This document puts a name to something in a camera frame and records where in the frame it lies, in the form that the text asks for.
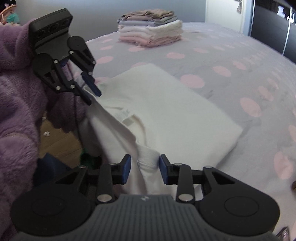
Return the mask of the grey pink-dotted bed cover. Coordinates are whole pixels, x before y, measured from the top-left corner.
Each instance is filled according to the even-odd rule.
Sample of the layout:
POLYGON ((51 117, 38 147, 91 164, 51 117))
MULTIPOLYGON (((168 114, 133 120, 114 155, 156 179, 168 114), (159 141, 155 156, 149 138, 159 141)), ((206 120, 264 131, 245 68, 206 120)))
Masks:
POLYGON ((268 46, 232 30, 184 25, 182 39, 147 48, 114 32, 88 41, 97 85, 152 64, 215 104, 242 129, 215 167, 276 200, 295 240, 295 65, 268 46))

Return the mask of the black sliding wardrobe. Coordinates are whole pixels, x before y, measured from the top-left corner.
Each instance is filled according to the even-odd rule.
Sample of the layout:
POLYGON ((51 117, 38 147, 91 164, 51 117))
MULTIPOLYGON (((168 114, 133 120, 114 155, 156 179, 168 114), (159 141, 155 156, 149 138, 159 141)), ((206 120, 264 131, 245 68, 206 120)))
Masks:
POLYGON ((250 36, 295 63, 295 1, 255 0, 250 36))

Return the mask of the folded white garment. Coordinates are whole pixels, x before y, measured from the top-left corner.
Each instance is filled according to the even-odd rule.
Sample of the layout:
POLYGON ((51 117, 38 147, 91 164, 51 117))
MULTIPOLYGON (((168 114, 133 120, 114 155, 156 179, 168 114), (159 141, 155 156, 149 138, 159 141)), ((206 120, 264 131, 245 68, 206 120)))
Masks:
POLYGON ((177 37, 183 33, 182 27, 183 22, 176 20, 157 27, 119 25, 118 31, 121 37, 141 37, 152 40, 164 37, 177 37))

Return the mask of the cream white long-sleeve shirt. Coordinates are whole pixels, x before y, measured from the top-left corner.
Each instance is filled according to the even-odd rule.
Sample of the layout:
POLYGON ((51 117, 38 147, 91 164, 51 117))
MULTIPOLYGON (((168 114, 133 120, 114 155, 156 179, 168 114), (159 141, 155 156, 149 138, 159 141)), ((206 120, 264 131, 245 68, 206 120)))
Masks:
POLYGON ((243 129, 224 111, 182 85, 163 69, 145 64, 105 82, 86 111, 93 130, 86 146, 100 147, 111 163, 124 155, 132 167, 124 194, 170 194, 163 183, 159 157, 192 169, 216 166, 236 145, 243 129))

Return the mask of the folded pink garment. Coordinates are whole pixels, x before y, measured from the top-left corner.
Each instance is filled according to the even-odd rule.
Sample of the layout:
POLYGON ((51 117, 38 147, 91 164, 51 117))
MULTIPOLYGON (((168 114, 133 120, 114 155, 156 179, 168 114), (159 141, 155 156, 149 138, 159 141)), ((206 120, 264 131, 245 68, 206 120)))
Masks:
POLYGON ((158 47, 163 45, 168 45, 177 41, 180 41, 182 39, 182 36, 175 36, 175 37, 164 37, 159 39, 145 39, 142 37, 119 37, 119 40, 121 42, 126 42, 130 44, 134 44, 137 46, 143 46, 143 47, 158 47))

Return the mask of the folded beige garment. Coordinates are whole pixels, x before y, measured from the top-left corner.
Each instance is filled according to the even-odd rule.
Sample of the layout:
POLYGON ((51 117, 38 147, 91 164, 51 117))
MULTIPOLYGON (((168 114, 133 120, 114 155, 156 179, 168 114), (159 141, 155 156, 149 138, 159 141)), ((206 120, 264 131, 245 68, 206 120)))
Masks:
POLYGON ((173 11, 167 11, 164 9, 145 9, 125 13, 120 17, 120 20, 152 21, 174 15, 175 13, 173 11))

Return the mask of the white room door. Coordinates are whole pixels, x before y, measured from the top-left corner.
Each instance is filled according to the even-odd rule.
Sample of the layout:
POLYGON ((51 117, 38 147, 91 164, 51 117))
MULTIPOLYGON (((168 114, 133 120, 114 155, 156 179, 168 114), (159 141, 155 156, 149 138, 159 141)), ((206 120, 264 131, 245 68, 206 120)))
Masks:
POLYGON ((205 22, 243 32, 247 1, 206 0, 205 22))

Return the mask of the folded grey garment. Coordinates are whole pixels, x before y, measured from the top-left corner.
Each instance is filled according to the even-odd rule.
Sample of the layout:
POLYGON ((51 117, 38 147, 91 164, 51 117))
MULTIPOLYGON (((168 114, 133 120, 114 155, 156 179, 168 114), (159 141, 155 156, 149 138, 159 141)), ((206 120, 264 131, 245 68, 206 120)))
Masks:
POLYGON ((143 20, 121 20, 119 19, 117 23, 119 25, 125 25, 125 26, 152 26, 157 27, 161 25, 165 25, 168 23, 171 23, 173 21, 176 21, 178 19, 177 16, 167 16, 163 19, 159 20, 151 20, 151 21, 143 21, 143 20))

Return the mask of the purple fleece sleeve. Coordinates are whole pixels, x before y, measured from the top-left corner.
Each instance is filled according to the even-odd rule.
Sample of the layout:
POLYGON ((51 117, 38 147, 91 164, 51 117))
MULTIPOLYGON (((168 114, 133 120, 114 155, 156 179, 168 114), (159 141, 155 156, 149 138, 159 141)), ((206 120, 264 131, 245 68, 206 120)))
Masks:
POLYGON ((1 25, 1 240, 16 234, 11 205, 32 188, 42 117, 66 133, 85 118, 79 97, 56 94, 34 75, 28 32, 28 25, 1 25))

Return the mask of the blue object on floor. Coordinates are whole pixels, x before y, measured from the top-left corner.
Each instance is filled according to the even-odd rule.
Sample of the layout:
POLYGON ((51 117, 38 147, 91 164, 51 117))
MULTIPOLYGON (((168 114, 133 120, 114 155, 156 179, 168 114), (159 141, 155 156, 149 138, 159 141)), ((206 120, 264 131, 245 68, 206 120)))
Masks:
POLYGON ((51 176, 61 175, 71 170, 69 166, 50 153, 46 153, 43 158, 39 160, 38 166, 51 176))

